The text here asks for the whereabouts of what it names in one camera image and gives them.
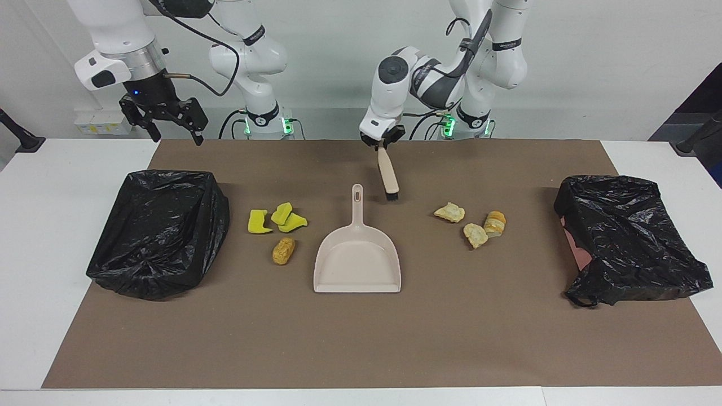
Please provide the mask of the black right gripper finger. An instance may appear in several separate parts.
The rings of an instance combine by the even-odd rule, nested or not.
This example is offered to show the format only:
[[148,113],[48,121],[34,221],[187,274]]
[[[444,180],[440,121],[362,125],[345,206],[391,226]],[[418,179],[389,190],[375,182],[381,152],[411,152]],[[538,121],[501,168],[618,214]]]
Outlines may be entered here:
[[160,141],[162,135],[154,123],[152,114],[147,112],[142,114],[142,109],[139,108],[137,103],[135,103],[130,96],[123,96],[118,102],[121,112],[124,114],[131,126],[139,126],[144,129],[149,134],[153,142]]
[[196,146],[204,142],[202,131],[208,125],[208,118],[196,98],[177,100],[171,104],[171,121],[186,129]]

